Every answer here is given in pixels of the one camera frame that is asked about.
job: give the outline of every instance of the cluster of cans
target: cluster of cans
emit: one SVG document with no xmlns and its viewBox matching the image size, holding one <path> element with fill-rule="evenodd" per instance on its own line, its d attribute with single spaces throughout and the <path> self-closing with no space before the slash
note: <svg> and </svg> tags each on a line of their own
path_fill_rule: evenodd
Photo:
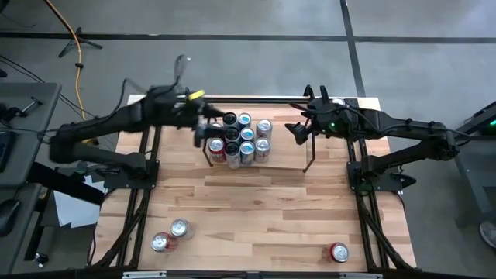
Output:
<svg viewBox="0 0 496 279">
<path fill-rule="evenodd" d="M 261 119 L 255 131 L 251 128 L 251 116 L 242 113 L 239 117 L 233 112 L 227 112 L 222 118 L 227 128 L 224 139 L 214 138 L 208 143 L 210 160 L 227 164 L 236 169 L 241 166 L 251 166 L 253 162 L 266 163 L 270 155 L 270 137 L 272 123 L 269 119 Z"/>
<path fill-rule="evenodd" d="M 170 232 L 159 232 L 152 238 L 152 249 L 155 252 L 172 252 L 179 246 L 179 239 L 191 239 L 195 228 L 188 220 L 175 219 L 170 226 Z"/>
</svg>

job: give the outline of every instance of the butcher block tabletop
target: butcher block tabletop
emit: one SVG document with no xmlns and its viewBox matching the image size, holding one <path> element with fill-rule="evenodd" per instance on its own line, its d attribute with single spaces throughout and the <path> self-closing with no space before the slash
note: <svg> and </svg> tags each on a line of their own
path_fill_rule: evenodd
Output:
<svg viewBox="0 0 496 279">
<path fill-rule="evenodd" d="M 142 97 L 131 95 L 129 103 Z M 380 109 L 377 98 L 358 98 L 358 102 L 362 108 Z M 310 159 L 310 143 L 296 145 L 283 128 L 286 122 L 301 121 L 298 110 L 289 105 L 214 106 L 225 112 L 248 112 L 255 121 L 270 119 L 274 124 L 272 164 L 237 170 L 225 164 L 210 167 L 202 150 L 193 147 L 191 130 L 164 127 L 158 153 L 160 172 L 148 208 L 139 269 L 366 271 L 356 199 L 346 179 L 346 142 L 317 136 L 316 160 L 304 174 L 301 169 Z M 140 138 L 140 133 L 121 133 L 117 152 L 137 152 Z M 390 152 L 386 138 L 367 141 L 367 149 L 378 156 Z M 128 200 L 129 190 L 119 189 L 102 205 L 94 262 L 121 233 Z M 378 192 L 377 203 L 384 234 L 404 260 L 415 266 L 399 197 Z M 192 222 L 195 236 L 180 240 L 174 252 L 154 252 L 150 245 L 153 235 L 170 232 L 176 218 Z M 373 236 L 370 239 L 379 264 L 377 241 Z M 335 242 L 348 246 L 346 263 L 322 258 L 324 247 Z M 134 233 L 126 262 L 133 245 Z"/>
</svg>

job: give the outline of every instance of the soda can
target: soda can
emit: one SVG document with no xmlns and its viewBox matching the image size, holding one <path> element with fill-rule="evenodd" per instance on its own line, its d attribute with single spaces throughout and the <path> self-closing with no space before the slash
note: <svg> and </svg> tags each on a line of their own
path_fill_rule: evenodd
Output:
<svg viewBox="0 0 496 279">
<path fill-rule="evenodd" d="M 155 252 L 172 252 L 176 250 L 177 245 L 179 240 L 166 232 L 159 232 L 152 238 L 152 249 Z"/>
<path fill-rule="evenodd" d="M 270 155 L 270 140 L 268 139 L 257 139 L 255 143 L 255 162 L 266 163 L 269 161 Z"/>
<path fill-rule="evenodd" d="M 238 122 L 239 122 L 239 129 L 250 128 L 251 116 L 248 113 L 243 112 L 242 114 L 239 115 Z"/>
<path fill-rule="evenodd" d="M 227 112 L 224 117 L 222 117 L 222 121 L 224 122 L 224 127 L 226 128 L 239 128 L 238 117 L 234 112 Z"/>
<path fill-rule="evenodd" d="M 226 130 L 226 143 L 239 143 L 239 131 L 236 128 L 228 128 Z"/>
<path fill-rule="evenodd" d="M 224 154 L 224 142 L 220 138 L 213 138 L 208 144 L 208 151 L 210 151 L 210 160 L 216 163 L 226 162 L 226 155 Z"/>
<path fill-rule="evenodd" d="M 244 142 L 241 143 L 239 149 L 241 156 L 241 164 L 243 166 L 253 165 L 255 159 L 255 145 L 252 142 Z"/>
<path fill-rule="evenodd" d="M 195 235 L 195 227 L 188 220 L 179 218 L 170 225 L 170 233 L 177 238 L 192 239 Z"/>
<path fill-rule="evenodd" d="M 267 138 L 270 140 L 272 136 L 272 123 L 269 119 L 262 119 L 257 123 L 257 139 Z"/>
<path fill-rule="evenodd" d="M 246 141 L 255 141 L 255 133 L 251 128 L 244 128 L 241 130 L 241 143 Z"/>
<path fill-rule="evenodd" d="M 333 243 L 328 249 L 325 249 L 325 258 L 328 261 L 334 261 L 339 264 L 345 263 L 350 258 L 348 247 L 342 243 Z"/>
<path fill-rule="evenodd" d="M 237 169 L 241 165 L 241 156 L 239 155 L 238 143 L 226 144 L 227 165 L 232 169 Z"/>
</svg>

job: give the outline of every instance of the gray floor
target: gray floor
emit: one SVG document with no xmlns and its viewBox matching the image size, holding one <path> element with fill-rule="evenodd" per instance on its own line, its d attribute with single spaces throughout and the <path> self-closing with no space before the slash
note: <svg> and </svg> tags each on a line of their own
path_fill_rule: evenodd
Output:
<svg viewBox="0 0 496 279">
<path fill-rule="evenodd" d="M 73 26 L 99 33 L 338 35 L 345 34 L 339 0 L 98 0 L 53 3 Z M 496 36 L 491 0 L 348 0 L 356 36 Z M 5 14 L 36 24 L 32 31 L 63 32 L 40 1 L 14 1 Z M 19 29 L 0 17 L 0 29 Z M 63 85 L 75 101 L 77 53 L 57 59 L 66 40 L 1 39 L 0 53 L 45 81 Z M 346 43 L 249 41 L 97 41 L 84 49 L 81 93 L 85 108 L 104 115 L 119 97 L 123 78 L 142 86 L 172 81 L 172 63 L 192 58 L 184 76 L 190 88 L 211 94 L 300 95 L 306 84 L 324 84 L 331 95 L 356 96 Z M 457 127 L 494 101 L 496 44 L 358 43 L 367 96 L 378 97 L 392 116 Z M 7 82 L 28 81 L 20 74 Z M 77 121 L 60 103 L 50 124 Z M 398 150 L 411 141 L 390 139 Z M 47 150 L 39 161 L 46 164 Z M 418 183 L 405 191 L 408 227 L 418 266 L 450 274 L 496 277 L 496 255 L 477 228 L 458 229 L 453 219 L 473 206 L 454 162 L 423 161 L 405 167 Z M 74 249 L 71 241 L 83 238 Z M 46 270 L 82 267 L 91 228 L 47 233 Z M 19 263 L 17 272 L 37 270 Z"/>
</svg>

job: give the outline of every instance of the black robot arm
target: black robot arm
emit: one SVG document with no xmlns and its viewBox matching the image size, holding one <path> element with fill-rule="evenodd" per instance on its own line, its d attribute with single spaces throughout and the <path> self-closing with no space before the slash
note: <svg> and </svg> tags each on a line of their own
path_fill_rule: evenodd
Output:
<svg viewBox="0 0 496 279">
<path fill-rule="evenodd" d="M 190 93 L 186 89 L 183 93 L 177 95 L 174 85 L 151 88 L 145 98 L 106 117 L 62 125 L 50 139 L 50 159 L 62 164 L 77 160 L 111 164 L 126 172 L 141 174 L 146 172 L 143 154 L 115 153 L 81 141 L 121 131 L 140 132 L 149 126 L 175 126 L 193 129 L 194 144 L 200 147 L 203 139 L 222 134 L 223 128 L 200 124 L 199 116 L 217 118 L 224 113 L 203 99 L 203 91 Z"/>
<path fill-rule="evenodd" d="M 329 99 L 326 88 L 321 86 L 320 89 L 322 98 L 312 98 L 307 108 L 291 104 L 302 110 L 301 115 L 307 118 L 305 125 L 300 122 L 286 124 L 286 128 L 294 134 L 297 144 L 303 144 L 312 133 L 352 142 L 361 139 L 376 140 L 384 136 L 421 141 L 415 146 L 382 157 L 365 156 L 361 160 L 360 178 L 371 178 L 384 173 L 388 168 L 417 160 L 450 160 L 459 153 L 452 131 L 440 122 L 396 119 L 385 112 L 354 108 L 342 99 Z"/>
</svg>

